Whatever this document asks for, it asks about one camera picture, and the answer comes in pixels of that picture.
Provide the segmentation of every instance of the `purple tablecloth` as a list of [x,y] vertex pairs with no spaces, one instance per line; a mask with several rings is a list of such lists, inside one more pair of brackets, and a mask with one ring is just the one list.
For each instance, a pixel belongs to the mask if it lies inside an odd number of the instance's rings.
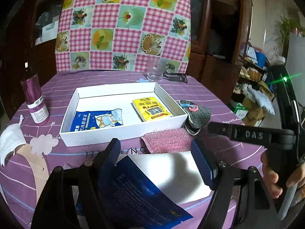
[[[21,129],[27,143],[34,137],[51,134],[53,138],[59,139],[57,146],[53,147],[51,153],[43,155],[49,173],[58,165],[74,168],[80,166],[86,159],[95,157],[97,151],[102,151],[105,144],[66,147],[59,135],[59,129],[70,102],[70,99],[77,87],[130,83],[139,78],[144,78],[142,73],[119,72],[119,71],[83,71],[83,72],[62,72],[55,75],[42,87],[43,96],[50,113],[50,120],[46,125],[36,126],[27,109],[22,104],[10,123],[18,123],[20,115],[25,117]],[[236,123],[242,122],[232,113],[214,94],[202,86],[192,77],[188,77],[188,83],[170,82],[162,80],[159,84],[176,101],[184,99],[195,102],[212,109],[211,121]],[[248,168],[250,165],[260,167],[260,155],[264,151],[262,146],[242,144],[229,141],[224,136],[210,135],[205,129],[201,137],[204,138],[205,146],[212,150],[216,156],[229,164]],[[144,151],[145,145],[140,138],[121,141],[122,154],[136,154]],[[31,220],[36,207],[36,185],[32,169],[28,161],[21,155],[9,156],[5,167],[0,170],[0,183],[12,213],[24,228],[30,228]],[[189,219],[175,229],[189,228],[196,229],[208,206],[211,195],[207,198],[180,205],[190,214]],[[234,215],[236,201],[232,200],[224,228],[229,228]]]

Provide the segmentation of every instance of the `white tissue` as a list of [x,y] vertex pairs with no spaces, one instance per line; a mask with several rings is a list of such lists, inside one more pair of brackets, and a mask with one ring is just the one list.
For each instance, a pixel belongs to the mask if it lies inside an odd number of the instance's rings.
[[118,161],[129,156],[141,171],[172,202],[197,201],[211,193],[202,181],[190,151],[164,154],[120,154]]
[[23,120],[24,120],[24,117],[23,117],[23,115],[20,115],[20,119],[19,119],[19,126],[21,125],[21,123],[23,122]]
[[26,144],[26,141],[19,124],[9,125],[0,136],[0,165],[4,166],[6,156],[10,152],[15,153],[15,149],[24,144]]

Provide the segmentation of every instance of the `white cardboard box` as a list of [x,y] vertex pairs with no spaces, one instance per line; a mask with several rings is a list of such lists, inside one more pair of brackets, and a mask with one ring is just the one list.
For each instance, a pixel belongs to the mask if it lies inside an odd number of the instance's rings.
[[[173,117],[143,122],[132,100],[155,97]],[[76,111],[101,111],[122,109],[122,126],[94,130],[70,131]],[[111,84],[77,88],[63,118],[59,134],[67,147],[99,144],[141,137],[148,132],[180,128],[187,113],[157,83]]]

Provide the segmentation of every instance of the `cloud pattern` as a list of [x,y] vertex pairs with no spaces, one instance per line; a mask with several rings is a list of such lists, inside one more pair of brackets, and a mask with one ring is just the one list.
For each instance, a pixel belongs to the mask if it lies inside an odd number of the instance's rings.
[[58,139],[54,139],[51,134],[48,135],[40,135],[38,138],[32,138],[30,141],[30,145],[32,147],[31,153],[41,155],[44,153],[48,155],[54,146],[57,146]]

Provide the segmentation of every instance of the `human hand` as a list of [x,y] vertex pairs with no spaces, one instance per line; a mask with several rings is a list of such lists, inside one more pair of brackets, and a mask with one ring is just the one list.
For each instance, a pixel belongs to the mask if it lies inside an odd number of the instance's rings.
[[[267,186],[268,192],[271,195],[272,199],[277,199],[283,192],[283,189],[276,185],[279,180],[279,175],[275,173],[268,166],[268,158],[266,151],[260,156],[260,160],[263,163],[263,180]],[[299,166],[288,178],[286,182],[287,187],[291,187],[294,184],[298,184],[298,188],[302,187],[305,184],[305,163]]]

